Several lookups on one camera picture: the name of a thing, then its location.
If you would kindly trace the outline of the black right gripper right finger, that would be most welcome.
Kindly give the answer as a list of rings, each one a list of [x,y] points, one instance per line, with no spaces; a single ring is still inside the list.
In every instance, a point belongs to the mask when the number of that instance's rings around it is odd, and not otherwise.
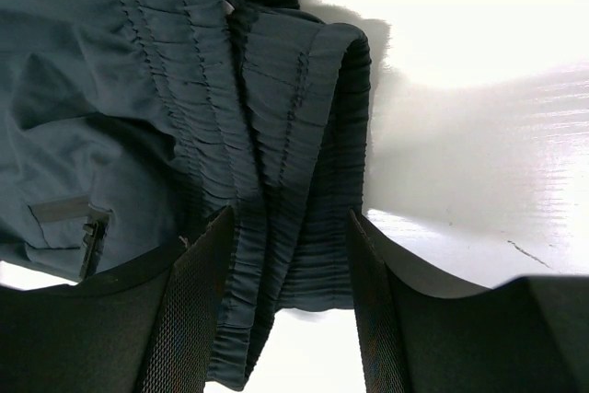
[[[350,213],[346,246],[370,392],[584,392],[588,280],[533,275],[486,288]]]

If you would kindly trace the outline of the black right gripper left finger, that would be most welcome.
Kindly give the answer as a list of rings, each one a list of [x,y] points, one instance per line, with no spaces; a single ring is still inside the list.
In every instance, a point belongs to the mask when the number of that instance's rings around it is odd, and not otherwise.
[[[201,392],[234,212],[76,285],[1,290],[5,392]]]

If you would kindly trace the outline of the dark navy shorts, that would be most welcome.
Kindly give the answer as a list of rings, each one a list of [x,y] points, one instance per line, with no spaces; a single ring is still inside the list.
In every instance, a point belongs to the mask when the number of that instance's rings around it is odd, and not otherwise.
[[[1,258],[70,280],[229,205],[209,380],[241,390],[276,313],[353,306],[366,36],[298,0],[1,0]]]

